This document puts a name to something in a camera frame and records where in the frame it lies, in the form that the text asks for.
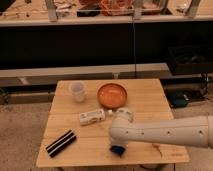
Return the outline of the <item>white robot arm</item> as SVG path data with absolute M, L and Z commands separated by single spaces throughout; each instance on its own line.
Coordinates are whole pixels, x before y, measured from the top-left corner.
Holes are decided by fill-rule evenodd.
M 122 156 L 129 141 L 213 149 L 213 116 L 134 123 L 134 114 L 119 108 L 109 127 L 110 151 Z

